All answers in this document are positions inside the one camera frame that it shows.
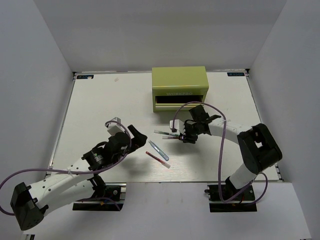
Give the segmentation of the red pen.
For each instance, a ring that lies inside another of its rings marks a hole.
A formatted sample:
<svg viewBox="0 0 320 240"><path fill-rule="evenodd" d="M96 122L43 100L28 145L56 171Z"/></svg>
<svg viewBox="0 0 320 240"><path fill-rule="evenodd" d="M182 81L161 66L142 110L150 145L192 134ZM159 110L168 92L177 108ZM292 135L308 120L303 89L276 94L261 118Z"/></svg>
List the red pen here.
<svg viewBox="0 0 320 240"><path fill-rule="evenodd" d="M171 166L166 163L165 161L161 160L160 158L156 157L155 155L151 154L150 152L146 151L145 152L148 156L150 156L151 158L153 158L154 160L156 160L157 162L159 162L161 165L163 165L164 167L166 167L167 169L169 169Z"/></svg>

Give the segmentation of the purple capped pen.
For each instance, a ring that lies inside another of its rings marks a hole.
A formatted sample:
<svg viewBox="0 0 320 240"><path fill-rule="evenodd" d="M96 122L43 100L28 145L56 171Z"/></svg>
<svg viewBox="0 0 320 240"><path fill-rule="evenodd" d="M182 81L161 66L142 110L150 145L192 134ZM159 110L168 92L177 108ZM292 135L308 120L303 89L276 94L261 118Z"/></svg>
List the purple capped pen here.
<svg viewBox="0 0 320 240"><path fill-rule="evenodd" d="M165 135L162 137L163 140L181 140L181 135Z"/></svg>

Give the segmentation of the green top drawer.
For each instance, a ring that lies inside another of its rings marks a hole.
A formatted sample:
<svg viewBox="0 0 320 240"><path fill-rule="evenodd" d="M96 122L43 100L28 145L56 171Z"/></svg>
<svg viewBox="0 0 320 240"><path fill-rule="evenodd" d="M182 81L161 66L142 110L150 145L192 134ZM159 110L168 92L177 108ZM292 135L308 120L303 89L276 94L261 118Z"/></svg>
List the green top drawer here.
<svg viewBox="0 0 320 240"><path fill-rule="evenodd" d="M155 96L153 98L153 111L165 112L175 111L181 107L181 105L189 102L202 102L204 100L203 95L166 95Z"/></svg>

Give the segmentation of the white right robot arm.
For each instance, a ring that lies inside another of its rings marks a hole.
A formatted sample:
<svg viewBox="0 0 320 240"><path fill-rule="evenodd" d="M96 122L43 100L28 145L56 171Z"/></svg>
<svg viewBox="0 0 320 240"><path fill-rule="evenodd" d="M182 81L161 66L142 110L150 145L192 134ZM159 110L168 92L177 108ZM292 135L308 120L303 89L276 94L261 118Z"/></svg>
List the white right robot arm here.
<svg viewBox="0 0 320 240"><path fill-rule="evenodd" d="M220 152L225 140L239 146L243 163L227 177L224 185L218 184L220 195L238 199L259 174L283 158L280 147L263 123L254 126L232 123L222 113L209 115L202 104L191 108L189 113L191 119L181 121L174 118L170 121L170 129L178 132L183 143L195 144L199 135L209 135L221 137Z"/></svg>

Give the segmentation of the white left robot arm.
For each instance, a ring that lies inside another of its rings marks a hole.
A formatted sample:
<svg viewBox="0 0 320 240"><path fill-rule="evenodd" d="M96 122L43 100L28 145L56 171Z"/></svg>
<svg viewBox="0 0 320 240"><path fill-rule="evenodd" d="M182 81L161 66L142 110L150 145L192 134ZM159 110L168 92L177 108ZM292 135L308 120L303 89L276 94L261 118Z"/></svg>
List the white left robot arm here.
<svg viewBox="0 0 320 240"><path fill-rule="evenodd" d="M143 147L148 137L133 125L127 128L115 120L105 124L110 137L84 153L63 172L48 178L15 186L10 200L22 231L38 225L45 216L72 202L105 198L106 184L100 173L119 164L127 155Z"/></svg>

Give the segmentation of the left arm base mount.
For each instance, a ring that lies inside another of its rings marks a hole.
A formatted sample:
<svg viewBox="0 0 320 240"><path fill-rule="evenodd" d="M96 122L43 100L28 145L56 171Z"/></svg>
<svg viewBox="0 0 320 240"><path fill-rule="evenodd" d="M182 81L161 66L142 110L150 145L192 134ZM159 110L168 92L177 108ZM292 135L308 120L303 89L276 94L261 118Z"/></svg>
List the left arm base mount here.
<svg viewBox="0 0 320 240"><path fill-rule="evenodd" d="M95 190L90 197L75 201L73 211L119 212L125 203L126 183L107 183L102 190Z"/></svg>

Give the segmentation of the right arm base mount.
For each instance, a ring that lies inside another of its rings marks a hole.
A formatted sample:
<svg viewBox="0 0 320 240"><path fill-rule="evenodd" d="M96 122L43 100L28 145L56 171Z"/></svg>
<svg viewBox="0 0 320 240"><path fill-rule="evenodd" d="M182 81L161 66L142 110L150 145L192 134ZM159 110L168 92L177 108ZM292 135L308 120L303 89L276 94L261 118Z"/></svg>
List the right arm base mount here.
<svg viewBox="0 0 320 240"><path fill-rule="evenodd" d="M257 212L257 205L252 186L227 203L223 203L219 196L217 184L208 185L204 193L208 196L209 210L211 213L249 213Z"/></svg>

